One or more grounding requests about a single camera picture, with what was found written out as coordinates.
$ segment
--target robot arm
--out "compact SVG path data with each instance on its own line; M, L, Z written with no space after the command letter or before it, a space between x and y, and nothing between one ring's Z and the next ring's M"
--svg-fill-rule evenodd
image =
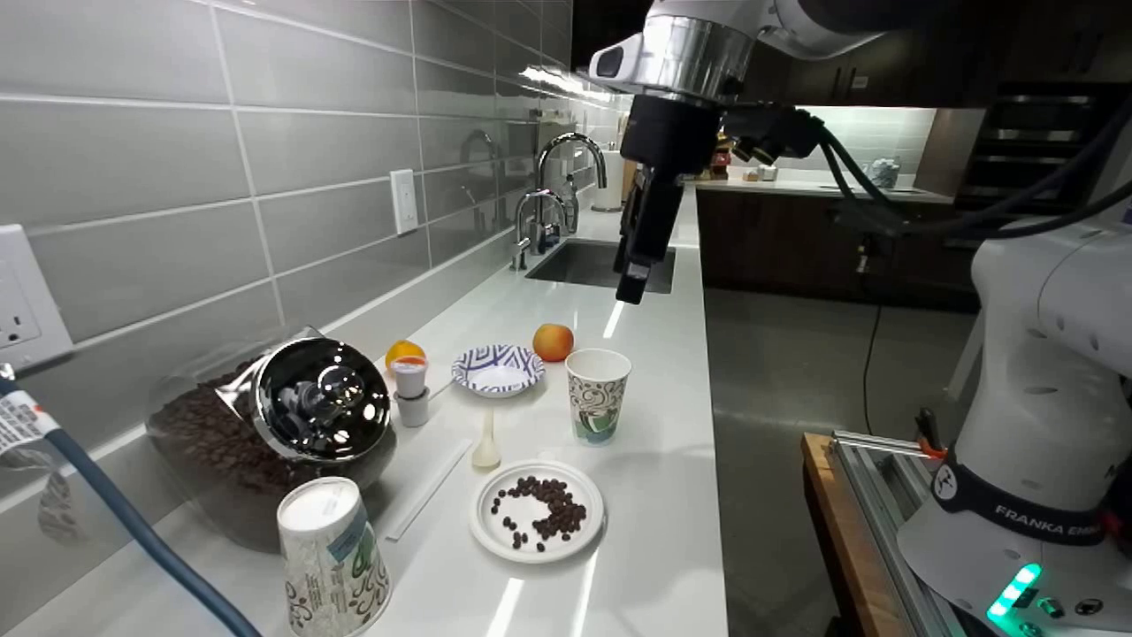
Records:
M743 97L759 43L802 62L839 56L912 26L933 3L946 0L656 0L640 37L599 50L591 77L636 91L622 156L643 163L643 187L622 223L616 297L636 306L648 269L667 259L680 182L710 163L717 120Z

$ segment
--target electrical outlet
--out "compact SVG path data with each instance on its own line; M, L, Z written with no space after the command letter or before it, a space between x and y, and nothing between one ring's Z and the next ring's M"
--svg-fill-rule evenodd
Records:
M395 235L419 229L419 227L420 227L420 218L419 218L413 169L393 169L393 174L388 174L388 193L393 193L393 229L395 229Z
M46 291L24 229L0 227L0 364L22 373L72 351L72 334Z

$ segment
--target wall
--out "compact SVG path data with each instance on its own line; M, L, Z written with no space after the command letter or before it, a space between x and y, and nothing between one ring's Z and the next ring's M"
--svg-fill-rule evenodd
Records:
M153 408L498 245L530 109L553 104L513 77L569 62L569 23L569 0L4 0L0 223L24 223L78 341L24 387L163 514L163 468L121 444ZM460 153L474 130L507 149L498 187L486 144ZM405 236L388 169L419 174L426 227ZM504 254L474 264L489 278ZM125 541L58 548L19 484L0 470L0 528L24 517L4 571L62 557L0 602L0 626Z
M933 126L933 109L918 107L802 107L841 137L854 161L869 169L874 161L894 161L903 174L918 174ZM820 153L808 161L779 161L779 169L829 169Z

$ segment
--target yellow object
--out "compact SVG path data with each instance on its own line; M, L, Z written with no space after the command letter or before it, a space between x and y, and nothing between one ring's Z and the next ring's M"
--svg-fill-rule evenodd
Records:
M386 351L386 377L393 363L428 363L426 347L419 347L413 341L393 341L393 347Z

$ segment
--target white paper cup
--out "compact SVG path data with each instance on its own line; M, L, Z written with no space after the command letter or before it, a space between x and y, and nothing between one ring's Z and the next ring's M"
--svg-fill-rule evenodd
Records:
M296 637L344 637L384 615L388 573L351 477L296 484L278 511L287 621Z
M634 363L621 351L575 351L566 358L575 432L589 444L616 437Z

